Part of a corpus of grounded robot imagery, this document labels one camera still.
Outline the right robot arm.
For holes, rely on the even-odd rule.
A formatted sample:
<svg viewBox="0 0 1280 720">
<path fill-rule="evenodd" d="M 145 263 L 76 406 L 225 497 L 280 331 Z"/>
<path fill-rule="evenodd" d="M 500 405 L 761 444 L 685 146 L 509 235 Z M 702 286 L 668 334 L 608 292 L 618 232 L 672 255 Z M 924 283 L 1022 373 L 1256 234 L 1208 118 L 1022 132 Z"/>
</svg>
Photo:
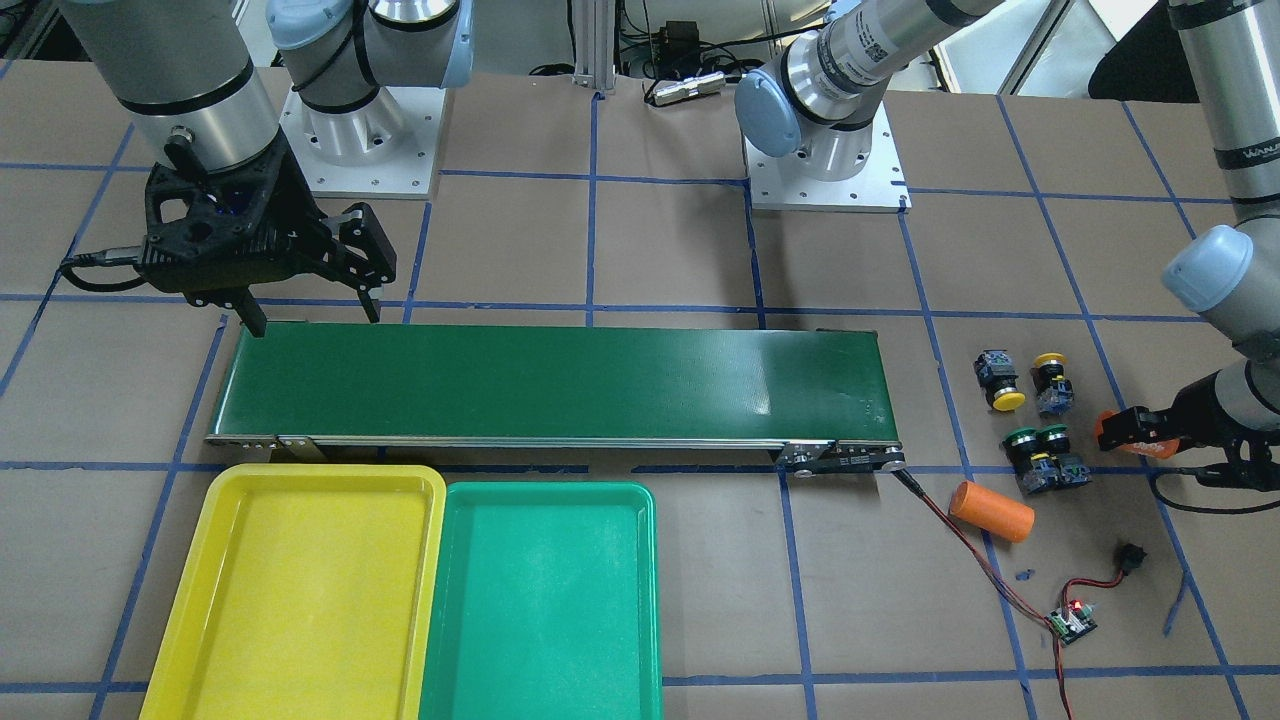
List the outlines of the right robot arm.
<svg viewBox="0 0 1280 720">
<path fill-rule="evenodd" d="M 273 106 L 224 1 L 61 1 L 59 9 L 156 154 L 133 246 L 86 252 L 59 270 L 97 293 L 142 284 L 196 307 L 268 319 L 256 284 L 316 275 L 355 291 L 380 319 L 396 250 L 376 213 L 329 215 L 315 199 L 335 172 L 374 192 L 428 191 L 436 143 L 397 95 L 466 85 L 471 1 L 270 1 L 271 41 L 298 109 Z"/>
</svg>

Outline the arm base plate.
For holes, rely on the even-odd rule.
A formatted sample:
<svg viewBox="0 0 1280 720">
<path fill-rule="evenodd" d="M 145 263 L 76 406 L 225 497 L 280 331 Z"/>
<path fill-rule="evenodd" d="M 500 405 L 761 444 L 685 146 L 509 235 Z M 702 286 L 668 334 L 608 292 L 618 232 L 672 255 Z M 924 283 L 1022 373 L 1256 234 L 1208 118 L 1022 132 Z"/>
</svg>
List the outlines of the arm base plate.
<svg viewBox="0 0 1280 720">
<path fill-rule="evenodd" d="M 285 97 L 280 126 L 320 199 L 429 200 L 451 92 L 384 87 L 365 108 L 324 114 Z"/>
<path fill-rule="evenodd" d="M 772 158 L 742 141 L 751 204 L 772 211 L 900 213 L 913 201 L 883 105 L 856 131 L 820 129 Z"/>
</svg>

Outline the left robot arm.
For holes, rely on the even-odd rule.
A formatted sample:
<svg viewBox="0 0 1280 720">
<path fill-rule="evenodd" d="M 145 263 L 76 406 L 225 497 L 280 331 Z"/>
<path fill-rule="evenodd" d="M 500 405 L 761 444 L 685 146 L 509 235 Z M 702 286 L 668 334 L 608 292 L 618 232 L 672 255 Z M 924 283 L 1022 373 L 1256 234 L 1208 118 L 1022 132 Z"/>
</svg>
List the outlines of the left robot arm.
<svg viewBox="0 0 1280 720">
<path fill-rule="evenodd" d="M 772 158 L 817 154 L 841 133 L 858 147 L 890 77 L 975 24 L 992 1 L 837 1 L 824 27 L 748 72 L 735 92 L 745 140 Z M 1277 4 L 1170 1 L 1235 220 L 1201 233 L 1162 274 L 1165 288 L 1230 340 L 1233 365 L 1187 387 L 1164 410 L 1105 419 L 1102 450 L 1174 441 L 1217 447 L 1203 486 L 1277 488 Z"/>
</svg>

